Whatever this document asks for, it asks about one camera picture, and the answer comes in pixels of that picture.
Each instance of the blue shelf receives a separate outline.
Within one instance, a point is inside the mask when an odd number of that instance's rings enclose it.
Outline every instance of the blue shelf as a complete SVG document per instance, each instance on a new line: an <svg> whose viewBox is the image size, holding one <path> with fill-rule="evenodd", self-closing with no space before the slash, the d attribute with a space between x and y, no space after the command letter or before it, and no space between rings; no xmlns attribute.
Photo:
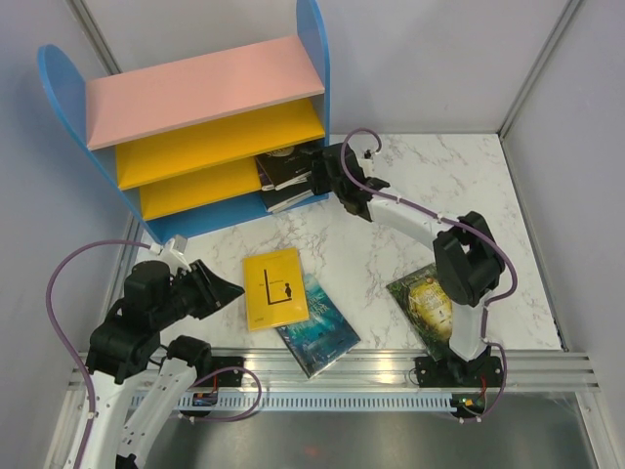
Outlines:
<svg viewBox="0 0 625 469"><path fill-rule="evenodd" d="M315 0L297 0L297 30L312 65L324 85L325 93L311 97L325 130L324 144L329 145L330 130L330 56L321 11ZM86 83L71 59L52 44L39 48L39 76L57 118L73 139L115 188L128 209L157 242L173 235L201 235L270 215L258 193L249 193L221 202L147 222L141 212L139 189L121 191L117 184L115 148L87 148ZM292 208L327 198L311 197Z"/></svg>

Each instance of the book on shelf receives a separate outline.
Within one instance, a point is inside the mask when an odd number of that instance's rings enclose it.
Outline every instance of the book on shelf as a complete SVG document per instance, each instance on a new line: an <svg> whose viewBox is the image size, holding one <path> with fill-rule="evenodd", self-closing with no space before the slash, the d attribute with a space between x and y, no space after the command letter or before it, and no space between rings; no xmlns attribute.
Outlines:
<svg viewBox="0 0 625 469"><path fill-rule="evenodd" d="M308 181L289 186L280 191L261 191L261 200L268 212L278 213L313 196L311 183Z"/></svg>
<svg viewBox="0 0 625 469"><path fill-rule="evenodd" d="M448 355L453 321L451 300L438 284L437 266L430 264L395 280L387 289L434 360Z"/></svg>
<svg viewBox="0 0 625 469"><path fill-rule="evenodd" d="M267 153L256 155L263 173L273 188L280 191L293 184L298 184L306 180L311 174L311 154L319 150L317 142L306 142L304 144L276 149Z"/></svg>
<svg viewBox="0 0 625 469"><path fill-rule="evenodd" d="M261 191L275 191L275 186L271 182L270 177L263 170L263 167L256 161L256 169L258 171L258 179L261 181ZM288 188L290 186L295 186L297 184L302 184L308 180L308 176L304 176L302 178L292 179L288 183L283 184L281 187L283 189Z"/></svg>
<svg viewBox="0 0 625 469"><path fill-rule="evenodd" d="M243 259L243 276L250 331L309 318L296 248Z"/></svg>
<svg viewBox="0 0 625 469"><path fill-rule="evenodd" d="M311 274L304 276L310 318L276 331L309 378L351 350L360 337Z"/></svg>

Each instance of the white wall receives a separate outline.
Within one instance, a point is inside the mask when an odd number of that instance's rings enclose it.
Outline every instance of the white wall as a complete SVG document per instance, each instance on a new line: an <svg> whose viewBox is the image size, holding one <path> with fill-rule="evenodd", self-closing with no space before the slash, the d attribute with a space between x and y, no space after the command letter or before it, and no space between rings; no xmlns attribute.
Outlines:
<svg viewBox="0 0 625 469"><path fill-rule="evenodd" d="M56 43L104 74L64 0L3 2L0 14L0 466L43 466L72 365L48 324L48 277L73 249L123 235L128 212L52 114L37 48ZM60 321L83 350L102 311L116 248L68 266Z"/></svg>
<svg viewBox="0 0 625 469"><path fill-rule="evenodd" d="M295 0L82 1L123 70L295 32ZM566 0L318 3L334 132L495 132Z"/></svg>
<svg viewBox="0 0 625 469"><path fill-rule="evenodd" d="M582 6L505 143L556 311L625 441L625 3Z"/></svg>

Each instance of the marble surface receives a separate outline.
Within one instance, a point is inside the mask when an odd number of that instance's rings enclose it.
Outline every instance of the marble surface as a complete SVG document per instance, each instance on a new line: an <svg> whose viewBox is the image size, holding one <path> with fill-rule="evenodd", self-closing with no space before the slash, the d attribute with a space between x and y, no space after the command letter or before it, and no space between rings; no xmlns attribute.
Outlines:
<svg viewBox="0 0 625 469"><path fill-rule="evenodd" d="M375 159L378 177L436 211L450 215L478 211L513 260L519 289L491 306L488 336L508 349L559 349L497 137L387 135L383 142ZM359 149L374 148L374 141L356 136L352 147L359 154ZM359 348L423 348L385 287L432 262L432 252L404 234L349 215L333 195L317 204L196 236L188 242L186 257L201 258L217 275L242 285L244 257L290 246L299 249L304 272L316 275L360 335ZM145 258L141 253L138 261ZM497 291L509 285L506 272ZM284 347L273 329L248 332L243 298L206 320L179 321L163 332L162 341L168 343L179 334L207 340L214 347Z"/></svg>

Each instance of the pink shelf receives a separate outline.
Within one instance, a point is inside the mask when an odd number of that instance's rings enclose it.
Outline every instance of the pink shelf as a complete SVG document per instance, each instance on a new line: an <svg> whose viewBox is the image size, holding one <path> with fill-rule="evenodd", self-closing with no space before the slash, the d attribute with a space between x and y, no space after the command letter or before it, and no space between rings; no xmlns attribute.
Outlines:
<svg viewBox="0 0 625 469"><path fill-rule="evenodd" d="M323 94L298 36L87 83L87 146L101 149Z"/></svg>

